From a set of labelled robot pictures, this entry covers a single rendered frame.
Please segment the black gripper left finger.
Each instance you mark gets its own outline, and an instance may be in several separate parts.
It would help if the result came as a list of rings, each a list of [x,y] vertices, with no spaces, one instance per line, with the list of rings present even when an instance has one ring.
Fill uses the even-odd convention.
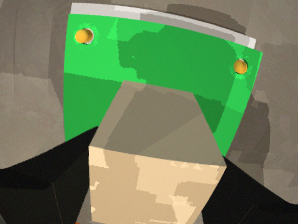
[[[0,224],[74,224],[89,190],[89,144],[97,129],[0,169]]]

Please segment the grey base plate with gold pins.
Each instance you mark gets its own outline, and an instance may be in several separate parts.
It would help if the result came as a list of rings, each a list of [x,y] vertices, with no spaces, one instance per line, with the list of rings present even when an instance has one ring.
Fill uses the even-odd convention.
[[[116,18],[129,18],[141,20],[141,22],[153,22],[165,24],[165,26],[173,26],[185,28],[185,30],[192,30],[202,32],[202,34],[220,37],[220,39],[230,40],[231,43],[246,45],[254,49],[255,39],[239,34],[239,32],[225,30],[220,26],[214,24],[197,22],[197,20],[184,18],[184,16],[162,14],[162,12],[145,10],[145,8],[112,6],[112,4],[90,4],[90,3],[72,3],[71,14],[82,15],[100,15],[100,16],[116,16]],[[78,30],[74,39],[78,43],[88,43],[93,40],[93,31],[89,28],[85,30]],[[237,59],[234,63],[234,71],[242,75],[247,71],[246,63],[242,59]]]

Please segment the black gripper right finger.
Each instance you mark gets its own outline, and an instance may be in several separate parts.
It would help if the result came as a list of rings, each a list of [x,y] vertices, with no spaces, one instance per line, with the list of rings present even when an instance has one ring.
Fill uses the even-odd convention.
[[[201,210],[204,224],[298,224],[298,204],[289,204],[223,160],[225,172]]]

